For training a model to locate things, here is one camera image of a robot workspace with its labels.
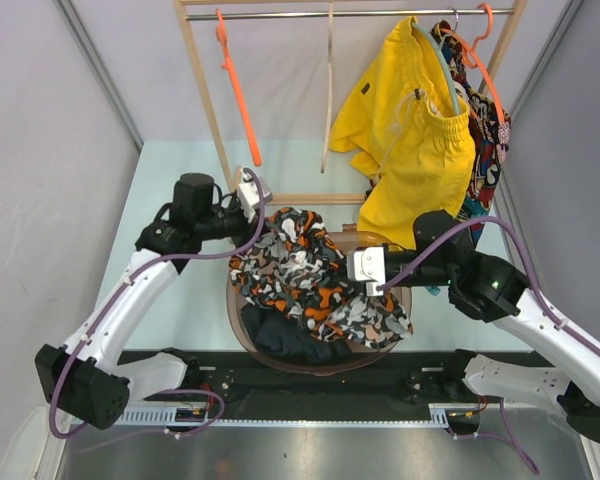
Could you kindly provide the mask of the orange black camouflage shorts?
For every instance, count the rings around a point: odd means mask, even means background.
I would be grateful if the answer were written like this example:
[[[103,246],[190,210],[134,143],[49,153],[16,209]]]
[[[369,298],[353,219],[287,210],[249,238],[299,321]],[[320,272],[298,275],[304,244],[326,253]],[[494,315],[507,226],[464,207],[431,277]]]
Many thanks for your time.
[[[381,350],[411,336],[410,315],[393,294],[329,288],[329,263],[340,259],[320,214],[282,208],[250,249],[231,257],[229,278],[249,304],[282,313],[319,341]]]

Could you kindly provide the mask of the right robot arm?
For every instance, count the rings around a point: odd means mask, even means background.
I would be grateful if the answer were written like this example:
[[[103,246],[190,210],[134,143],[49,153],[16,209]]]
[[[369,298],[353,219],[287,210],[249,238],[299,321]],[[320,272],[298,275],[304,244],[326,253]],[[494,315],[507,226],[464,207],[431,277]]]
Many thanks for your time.
[[[522,268],[476,250],[470,228],[483,223],[509,234]],[[440,210],[420,215],[413,233],[412,250],[392,252],[380,244],[348,253],[348,278],[368,298],[392,287],[447,286],[449,302],[459,312],[514,335],[548,363],[527,367],[458,349],[433,380],[416,377],[427,396],[513,400],[564,419],[600,444],[600,341],[547,300],[512,227],[493,216],[460,222]]]

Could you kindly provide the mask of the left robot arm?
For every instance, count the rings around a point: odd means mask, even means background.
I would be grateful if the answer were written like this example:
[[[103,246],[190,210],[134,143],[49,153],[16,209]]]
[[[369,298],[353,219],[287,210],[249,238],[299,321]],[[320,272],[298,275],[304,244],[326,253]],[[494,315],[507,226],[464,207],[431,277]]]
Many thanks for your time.
[[[200,374],[177,349],[121,364],[119,359],[143,317],[191,261],[219,260],[250,249],[261,236],[271,192],[243,167],[225,204],[213,177],[186,173],[142,230],[120,279],[87,320],[60,346],[45,344],[35,367],[49,404],[52,435],[68,439],[58,413],[82,427],[111,427],[129,404],[154,395],[187,400],[201,387]]]

